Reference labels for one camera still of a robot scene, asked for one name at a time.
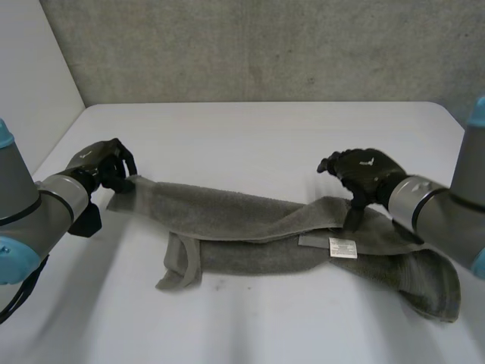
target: light blue joint cap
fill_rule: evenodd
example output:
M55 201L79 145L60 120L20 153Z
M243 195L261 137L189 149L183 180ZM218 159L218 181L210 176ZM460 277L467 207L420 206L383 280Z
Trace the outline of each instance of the light blue joint cap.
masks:
M39 265L40 257L30 247L10 237L0 237L0 284L20 283Z
M468 119L468 125L485 127L485 96L480 97L475 103L470 118Z
M7 124L0 119L0 149L10 146L14 140L14 136L8 131Z
M471 265L471 271L477 277L485 279L485 248L475 258Z

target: black cable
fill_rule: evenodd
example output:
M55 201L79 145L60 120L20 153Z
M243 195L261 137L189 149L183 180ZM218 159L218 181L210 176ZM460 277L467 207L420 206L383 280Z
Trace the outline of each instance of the black cable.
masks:
M40 266L33 271L25 281L23 281L18 292L15 294L14 298L10 303L0 312L0 325L3 324L7 319L14 314L29 298L33 289L36 287L37 281L39 280L40 273L45 267L49 256L40 263Z

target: white wall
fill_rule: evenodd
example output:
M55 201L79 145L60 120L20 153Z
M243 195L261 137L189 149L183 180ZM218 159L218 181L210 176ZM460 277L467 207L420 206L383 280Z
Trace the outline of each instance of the white wall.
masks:
M0 118L30 172L83 109L38 0L0 0Z

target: gray wall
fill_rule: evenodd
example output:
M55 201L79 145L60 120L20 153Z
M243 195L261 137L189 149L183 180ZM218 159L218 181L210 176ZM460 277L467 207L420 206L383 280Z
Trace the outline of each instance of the gray wall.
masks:
M41 0L86 106L485 93L484 0Z

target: towel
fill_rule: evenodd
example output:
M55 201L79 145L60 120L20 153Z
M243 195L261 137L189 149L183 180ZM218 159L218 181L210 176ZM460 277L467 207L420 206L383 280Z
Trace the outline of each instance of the towel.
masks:
M303 205L131 179L136 189L115 194L108 209L150 218L170 231L160 290L199 283L203 271L284 274L329 262L390 287L424 317L458 318L460 283L451 262L398 234L391 220L373 209L365 209L360 228L351 233L342 231L350 207L346 199L328 196ZM358 258L330 257L330 237L355 241Z

